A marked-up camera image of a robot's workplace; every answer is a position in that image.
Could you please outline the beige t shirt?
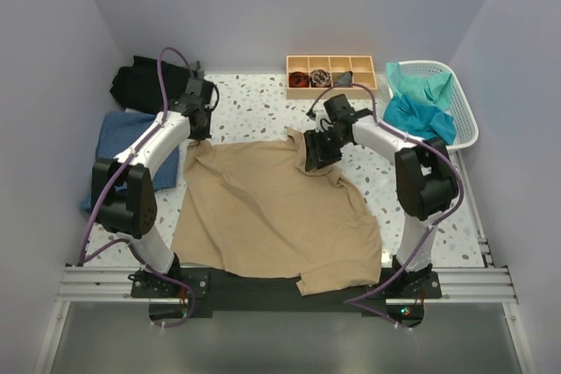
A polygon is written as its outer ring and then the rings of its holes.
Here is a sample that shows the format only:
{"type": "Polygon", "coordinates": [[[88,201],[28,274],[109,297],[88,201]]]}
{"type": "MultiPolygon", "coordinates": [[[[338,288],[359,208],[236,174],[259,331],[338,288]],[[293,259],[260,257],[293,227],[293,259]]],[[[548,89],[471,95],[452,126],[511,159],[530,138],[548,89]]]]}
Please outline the beige t shirt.
{"type": "Polygon", "coordinates": [[[296,279],[302,295],[376,284],[381,237],[337,166],[307,172],[304,137],[189,146],[172,249],[182,263],[296,279]]]}

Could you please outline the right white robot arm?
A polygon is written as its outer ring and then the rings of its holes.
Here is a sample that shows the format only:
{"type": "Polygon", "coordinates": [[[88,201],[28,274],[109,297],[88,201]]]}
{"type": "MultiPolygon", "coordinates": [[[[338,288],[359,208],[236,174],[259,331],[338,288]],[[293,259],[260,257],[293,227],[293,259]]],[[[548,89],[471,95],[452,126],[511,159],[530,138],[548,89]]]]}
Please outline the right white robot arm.
{"type": "Polygon", "coordinates": [[[304,133],[307,172],[323,169],[342,158],[346,145],[358,145],[394,166],[396,194],[405,215],[398,251],[393,257],[390,286],[411,297],[422,286],[418,272],[432,264],[431,251],[438,224],[458,208],[464,197],[461,177],[440,137],[429,140],[409,135],[385,123],[370,109],[354,109],[345,95],[309,109],[316,127],[304,133]]]}

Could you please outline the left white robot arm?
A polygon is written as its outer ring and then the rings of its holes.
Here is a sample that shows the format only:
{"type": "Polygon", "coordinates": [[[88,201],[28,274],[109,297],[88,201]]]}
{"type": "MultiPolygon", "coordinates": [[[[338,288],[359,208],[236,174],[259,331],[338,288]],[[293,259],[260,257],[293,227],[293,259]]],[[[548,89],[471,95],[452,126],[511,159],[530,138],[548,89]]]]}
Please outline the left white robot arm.
{"type": "Polygon", "coordinates": [[[153,176],[182,142],[210,137],[211,115],[218,103],[219,90],[213,82],[189,80],[186,91],[166,103],[137,140],[111,159],[98,159],[92,168],[93,221],[128,243],[133,256],[152,274],[152,289],[162,297],[180,291],[181,269],[156,227],[153,176]]]}

